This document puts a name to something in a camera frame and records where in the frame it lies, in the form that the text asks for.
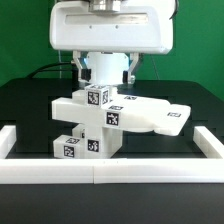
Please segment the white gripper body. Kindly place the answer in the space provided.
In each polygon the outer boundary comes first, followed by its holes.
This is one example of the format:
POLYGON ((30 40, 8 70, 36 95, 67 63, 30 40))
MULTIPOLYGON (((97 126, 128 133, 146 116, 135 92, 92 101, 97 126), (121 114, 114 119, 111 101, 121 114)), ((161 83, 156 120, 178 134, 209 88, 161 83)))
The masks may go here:
POLYGON ((123 0, 116 12, 85 1, 54 5, 50 43, 56 50, 166 54, 173 47, 174 0, 123 0))

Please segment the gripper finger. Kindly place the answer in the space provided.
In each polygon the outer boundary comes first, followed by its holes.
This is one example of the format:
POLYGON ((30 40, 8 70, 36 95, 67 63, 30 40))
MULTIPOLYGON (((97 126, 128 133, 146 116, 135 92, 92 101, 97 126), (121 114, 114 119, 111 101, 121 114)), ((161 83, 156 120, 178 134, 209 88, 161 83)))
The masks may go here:
POLYGON ((72 63, 75 64, 78 69, 78 79, 89 82, 91 79, 91 70, 87 68, 85 59, 86 56, 81 51, 73 52, 72 63))
POLYGON ((135 73, 143 61, 142 53, 131 53, 129 55, 129 68, 123 72, 122 82, 133 84, 136 80, 135 73))

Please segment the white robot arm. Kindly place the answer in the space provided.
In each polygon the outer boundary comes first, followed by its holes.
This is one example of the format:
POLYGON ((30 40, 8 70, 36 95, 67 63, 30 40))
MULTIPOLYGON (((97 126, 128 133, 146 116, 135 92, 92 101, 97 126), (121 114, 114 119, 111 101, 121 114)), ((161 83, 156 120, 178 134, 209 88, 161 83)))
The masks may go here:
POLYGON ((178 6, 178 0, 61 1, 51 12, 50 43, 73 53, 82 81, 131 83, 141 55, 172 49, 178 6))

